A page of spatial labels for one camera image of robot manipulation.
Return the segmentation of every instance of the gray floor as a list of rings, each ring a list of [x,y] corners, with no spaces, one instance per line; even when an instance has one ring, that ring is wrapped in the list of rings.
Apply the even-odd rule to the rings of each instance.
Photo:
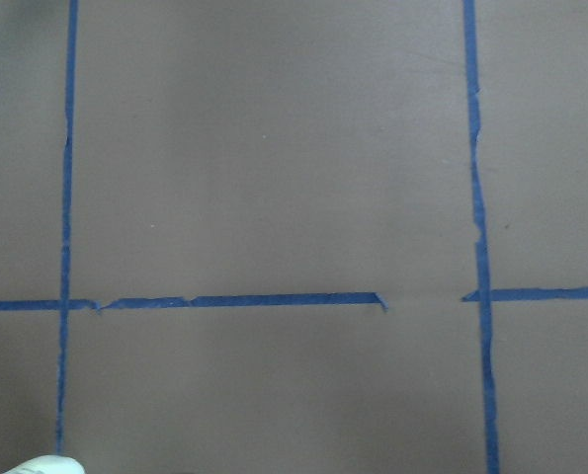
[[[588,2],[476,0],[494,287],[588,285]],[[67,5],[0,1],[0,300],[59,292]],[[81,0],[89,474],[485,472],[462,2]],[[588,302],[494,305],[503,473],[588,473]],[[0,472],[53,449],[55,312],[0,312]]]

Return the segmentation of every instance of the horizontal blue tape strip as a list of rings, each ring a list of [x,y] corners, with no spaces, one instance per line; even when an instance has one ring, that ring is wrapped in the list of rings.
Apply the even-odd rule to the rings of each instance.
[[[232,306],[303,306],[314,304],[378,304],[384,311],[388,305],[377,293],[300,293],[300,294],[255,294],[244,296],[198,296],[195,299],[182,297],[166,298],[122,298],[102,306],[91,299],[70,299],[69,309],[159,309],[159,308],[209,308]],[[0,311],[57,311],[59,300],[0,301]]]
[[[492,301],[543,301],[549,299],[588,299],[588,286],[580,288],[510,288],[491,291]],[[464,302],[479,300],[478,291],[462,298]]]

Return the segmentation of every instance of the white rounded object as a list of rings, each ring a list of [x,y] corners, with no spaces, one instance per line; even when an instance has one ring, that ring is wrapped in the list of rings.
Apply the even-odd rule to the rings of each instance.
[[[71,457],[40,456],[4,474],[85,474],[85,469]]]

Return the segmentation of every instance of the blue tape line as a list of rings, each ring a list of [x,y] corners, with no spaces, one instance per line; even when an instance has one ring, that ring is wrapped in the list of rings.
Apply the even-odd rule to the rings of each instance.
[[[544,301],[549,299],[588,299],[588,286],[580,288],[509,288],[491,290],[492,301]],[[478,301],[478,291],[464,296],[462,301]]]
[[[69,269],[71,263],[71,207],[72,207],[72,150],[74,144],[74,85],[76,76],[76,28],[78,0],[69,2],[69,23],[67,27],[67,69],[65,75],[65,119],[67,136],[63,150],[63,208],[62,246],[60,273],[60,328],[58,355],[58,383],[56,395],[56,454],[63,450],[63,426],[65,410],[65,382],[67,379],[67,339],[69,333]]]
[[[487,247],[487,226],[482,186],[478,173],[478,137],[480,135],[480,102],[478,93],[478,54],[473,0],[463,0],[464,51],[467,81],[467,110],[469,125],[469,149],[471,157],[471,187],[473,196],[473,220],[480,233],[475,243],[480,302],[480,348],[482,355],[482,397],[488,474],[500,472],[497,431],[497,405],[495,379],[491,362],[493,325],[491,314],[491,278]]]
[[[384,311],[387,303],[378,293],[299,293],[254,294],[241,296],[198,296],[166,298],[122,298],[106,306],[91,299],[70,299],[69,310],[94,309],[163,309],[209,308],[231,306],[303,306],[313,304],[378,304]],[[0,311],[55,311],[60,310],[58,300],[0,301]]]

